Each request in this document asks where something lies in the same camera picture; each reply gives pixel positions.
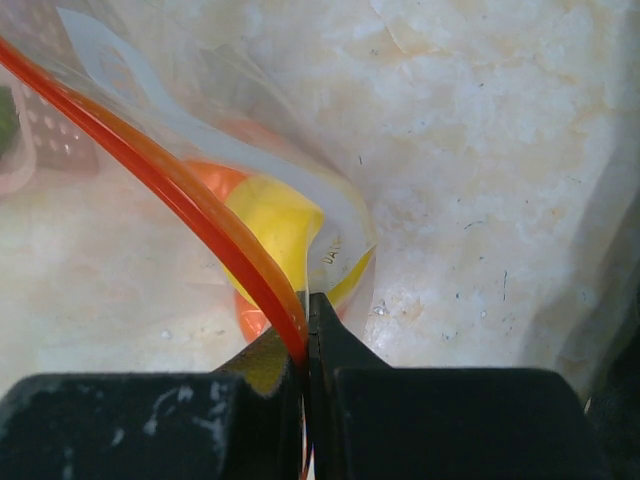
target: yellow object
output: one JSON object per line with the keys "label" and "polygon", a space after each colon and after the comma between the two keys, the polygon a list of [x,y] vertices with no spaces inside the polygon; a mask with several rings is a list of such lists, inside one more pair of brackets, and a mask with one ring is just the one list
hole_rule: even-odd
{"label": "yellow object", "polygon": [[327,293],[327,298],[329,299],[329,303],[333,306],[333,308],[340,308],[348,299],[351,293],[358,286],[358,282],[365,270],[369,266],[369,261],[373,256],[374,249],[372,248],[367,253],[365,253],[362,258],[356,263],[356,266],[353,267],[353,270],[349,272],[349,275],[344,277],[338,285],[333,287],[329,293]]}
{"label": "yellow object", "polygon": [[[306,290],[307,251],[322,228],[322,210],[293,188],[265,175],[241,182],[225,204],[256,236],[293,290]],[[238,292],[255,305],[242,285],[227,274]]]}

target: white perforated container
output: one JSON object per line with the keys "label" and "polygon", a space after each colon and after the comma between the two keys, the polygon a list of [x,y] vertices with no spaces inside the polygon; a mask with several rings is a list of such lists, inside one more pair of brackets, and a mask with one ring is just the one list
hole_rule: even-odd
{"label": "white perforated container", "polygon": [[0,86],[11,88],[20,119],[19,138],[0,159],[0,195],[97,173],[88,135],[1,66]]}
{"label": "white perforated container", "polygon": [[36,168],[36,151],[20,82],[0,66],[0,87],[9,87],[20,119],[20,131],[12,146],[0,153],[0,195],[23,187]]}

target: clear plastic bag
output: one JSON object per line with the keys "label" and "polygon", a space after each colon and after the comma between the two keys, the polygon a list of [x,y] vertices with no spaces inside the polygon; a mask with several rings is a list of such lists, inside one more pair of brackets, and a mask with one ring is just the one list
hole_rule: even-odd
{"label": "clear plastic bag", "polygon": [[[231,312],[247,340],[268,319],[294,358],[304,355],[300,299],[304,303],[309,292],[327,293],[361,336],[376,244],[362,197],[250,61],[228,46],[197,43],[145,1],[122,8],[126,14],[94,0],[0,1],[0,61],[160,197],[220,260],[185,254],[202,252],[193,250],[195,237],[185,228],[188,233],[181,241],[175,236],[171,251],[179,252],[179,265],[156,274],[174,275],[171,280],[183,286],[226,288],[228,295],[210,294],[203,304],[212,309],[218,302]],[[121,169],[92,169],[89,159],[80,164],[84,169],[76,171],[85,174],[85,183],[106,185],[87,187],[96,196],[77,199],[84,202],[84,215],[100,215],[109,202],[99,195],[109,194],[121,196],[119,208],[137,215],[140,225],[146,215],[156,215],[141,206],[151,201],[142,191],[123,192],[122,176],[109,183]],[[12,195],[27,195],[23,187]],[[157,220],[148,218],[151,224]],[[178,230],[174,225],[171,235]],[[130,256],[139,255],[135,243],[112,240]],[[95,262],[117,255],[100,254],[94,253]],[[73,262],[65,258],[63,264],[69,269]],[[93,266],[78,278],[95,280],[100,266]],[[153,290],[162,278],[140,282]],[[179,306],[172,313],[150,308],[144,316],[188,316],[192,303],[171,298]],[[100,305],[95,310],[99,316]]]}
{"label": "clear plastic bag", "polygon": [[0,392],[34,372],[195,370],[235,354],[244,340],[215,255],[77,125],[0,74],[20,121],[0,156]]}

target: marble countertop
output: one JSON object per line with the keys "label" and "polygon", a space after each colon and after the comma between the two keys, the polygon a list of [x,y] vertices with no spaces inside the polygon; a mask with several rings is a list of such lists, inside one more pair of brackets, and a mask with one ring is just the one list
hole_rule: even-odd
{"label": "marble countertop", "polygon": [[[394,365],[553,368],[586,397],[638,280],[639,1],[148,3],[198,39],[247,53],[363,192],[379,232],[365,334],[378,354]],[[42,370],[209,369],[241,348],[200,273],[158,280],[167,249],[198,265],[207,253],[111,171],[122,187],[102,193],[104,208],[124,216],[108,222],[103,253],[138,250],[109,271],[150,287],[127,297],[112,275],[78,293],[82,272],[51,276],[34,263],[17,273],[5,242],[0,304],[20,321],[2,318],[10,355],[0,365],[11,373],[0,389]],[[65,205],[88,195],[98,193],[71,192]],[[147,210],[123,214],[125,198]],[[50,207],[58,218],[61,205]],[[2,208],[24,220],[20,202]],[[86,221],[65,218],[65,232]],[[38,238],[64,249],[72,233],[42,225]],[[25,310],[16,292],[29,282],[40,306]],[[121,308],[89,323],[91,295]],[[192,306],[188,318],[168,313],[174,300]]]}

